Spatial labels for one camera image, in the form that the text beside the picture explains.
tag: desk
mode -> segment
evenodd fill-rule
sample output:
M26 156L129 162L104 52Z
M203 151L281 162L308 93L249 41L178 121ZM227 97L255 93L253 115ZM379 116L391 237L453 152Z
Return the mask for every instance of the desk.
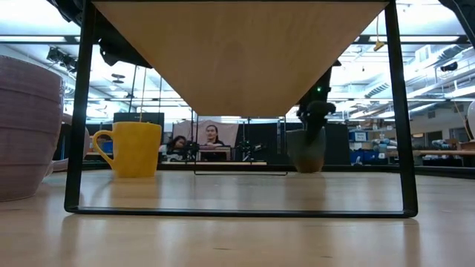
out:
M424 155L475 156L475 151L413 151L413 156ZM398 156L398 151L387 152L386 156Z
M197 161L201 161L201 154L202 153L226 153L226 160L231 160L231 148L212 148L212 149L202 149L197 153Z
M161 162L163 165L194 165L195 162ZM196 165L267 165L267 162L196 162Z

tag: black metal leg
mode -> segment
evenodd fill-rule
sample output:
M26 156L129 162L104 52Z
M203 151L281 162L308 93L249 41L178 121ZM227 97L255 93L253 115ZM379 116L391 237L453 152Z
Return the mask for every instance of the black metal leg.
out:
M399 166L401 169L401 187L403 210L409 216L417 215L417 191L414 171L413 149L410 138L409 112L407 110L406 84L402 62L401 39L396 0L386 6L386 31L391 86L393 88L394 115L396 118L396 135L398 137Z
M79 205L81 189L82 152L84 147L84 128L88 108L89 76L91 72L92 46L96 8L90 0L84 1L82 13L81 42L77 61L76 91L74 93L73 123L71 126L71 145L69 151L68 178L66 180L65 210L74 211Z

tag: table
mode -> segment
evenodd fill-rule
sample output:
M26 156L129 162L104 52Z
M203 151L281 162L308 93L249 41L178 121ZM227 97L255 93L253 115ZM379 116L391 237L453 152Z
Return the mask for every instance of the table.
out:
M85 0L65 209L79 214L407 218L418 214L396 0ZM384 8L398 136L402 209L203 211L79 206L97 9L200 116L283 116ZM204 96L219 96L212 102Z

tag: ceiling light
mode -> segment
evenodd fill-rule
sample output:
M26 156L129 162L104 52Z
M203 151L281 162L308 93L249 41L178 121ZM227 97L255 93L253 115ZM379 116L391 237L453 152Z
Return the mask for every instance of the ceiling light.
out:
M475 93L475 86L470 86L470 87L467 87L467 88L457 89L457 90L455 90L451 93L446 93L444 95L444 97L452 99L454 97L464 96L464 95L468 95L468 94L471 94L471 93Z
M434 106L434 105L435 105L435 104L422 105L422 106L420 106L420 107L411 109L409 112L423 111L424 109L429 108L429 107L432 107L432 106Z
M63 36L0 36L0 42L66 42Z
M378 118L390 118L394 116L394 111L386 111L384 113L378 114Z
M378 112L378 111L360 111L360 112L356 112L356 113L352 114L350 116L350 118L351 119L356 119L356 118L359 118L359 117L371 115L371 114L376 113L376 112Z
M408 102L445 102L447 99L408 99Z

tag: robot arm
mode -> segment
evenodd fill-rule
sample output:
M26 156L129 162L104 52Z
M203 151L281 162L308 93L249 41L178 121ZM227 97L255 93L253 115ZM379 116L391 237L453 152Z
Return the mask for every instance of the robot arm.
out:
M308 144L313 142L321 128L327 123L325 116L336 111L334 104L328 103L327 98L331 90L332 68L339 66L341 66L341 63L337 60L298 102L297 117L307 130L306 140Z

